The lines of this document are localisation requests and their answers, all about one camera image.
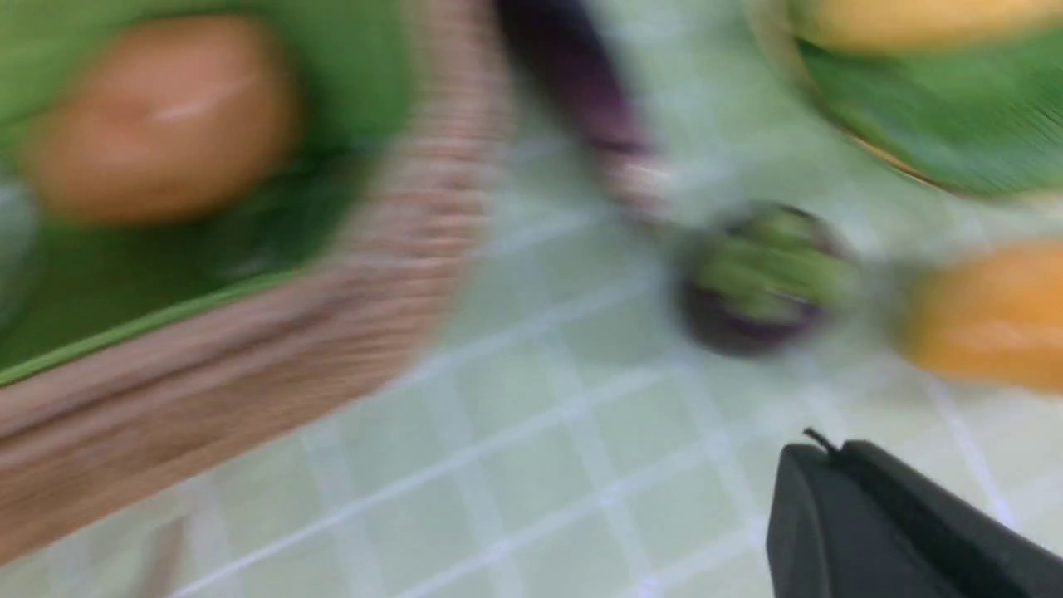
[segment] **purple eggplant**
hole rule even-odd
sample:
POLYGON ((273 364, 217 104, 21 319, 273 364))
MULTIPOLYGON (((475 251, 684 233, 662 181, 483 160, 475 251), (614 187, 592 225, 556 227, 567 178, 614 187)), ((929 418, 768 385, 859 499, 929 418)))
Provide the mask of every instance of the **purple eggplant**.
POLYGON ((590 146, 610 195, 637 221, 661 220, 658 152, 584 2, 494 1, 511 52, 590 146))
POLYGON ((679 283, 679 312, 706 347, 762 354, 837 312, 853 270, 822 219, 795 207, 761 205, 695 243, 679 283))

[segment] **small round eggplant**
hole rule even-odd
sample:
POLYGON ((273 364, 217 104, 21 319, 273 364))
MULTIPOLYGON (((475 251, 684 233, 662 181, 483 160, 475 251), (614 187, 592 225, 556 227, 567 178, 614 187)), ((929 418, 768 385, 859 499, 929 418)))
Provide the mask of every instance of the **small round eggplant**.
POLYGON ((820 218, 766 204, 695 243, 678 308, 703 345, 762 354, 819 327, 844 298, 851 263, 820 218))

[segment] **tiled floor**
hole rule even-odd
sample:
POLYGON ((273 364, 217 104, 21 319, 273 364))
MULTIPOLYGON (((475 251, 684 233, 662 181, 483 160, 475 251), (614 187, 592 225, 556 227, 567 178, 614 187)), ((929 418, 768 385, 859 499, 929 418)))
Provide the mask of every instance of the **tiled floor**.
POLYGON ((865 292, 788 354, 727 360, 672 318, 667 255, 629 237, 526 92, 492 237, 405 379, 0 573, 0 597, 125 596, 149 532, 200 498, 173 598, 763 598, 779 449, 867 438, 1063 548, 1063 412, 931 380, 892 351, 912 260, 1045 229, 896 175, 757 53, 739 0, 597 0, 676 169, 675 219, 743 197, 828 217, 865 292))

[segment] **brown egg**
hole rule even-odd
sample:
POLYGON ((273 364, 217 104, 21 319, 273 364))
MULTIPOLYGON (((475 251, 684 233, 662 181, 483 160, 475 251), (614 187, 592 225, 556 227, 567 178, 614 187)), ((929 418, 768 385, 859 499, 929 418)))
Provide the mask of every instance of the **brown egg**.
POLYGON ((44 118, 27 175, 50 210, 73 220, 195 219, 280 167, 298 141, 301 108, 260 21, 148 21, 120 34, 44 118))

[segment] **yellow fruit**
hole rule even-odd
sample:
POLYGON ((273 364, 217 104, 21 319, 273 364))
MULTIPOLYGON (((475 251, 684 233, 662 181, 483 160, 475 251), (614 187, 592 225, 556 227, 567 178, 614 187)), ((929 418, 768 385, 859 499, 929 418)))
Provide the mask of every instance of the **yellow fruit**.
POLYGON ((43 121, 28 177, 53 212, 98 224, 205 216, 299 140, 301 99, 252 17, 148 21, 121 33, 43 121))
POLYGON ((1063 240, 1025 240, 931 277, 906 353, 932 374, 1063 392, 1063 240))
POLYGON ((902 54, 1063 23, 1063 0, 789 0, 798 37, 828 50, 902 54))

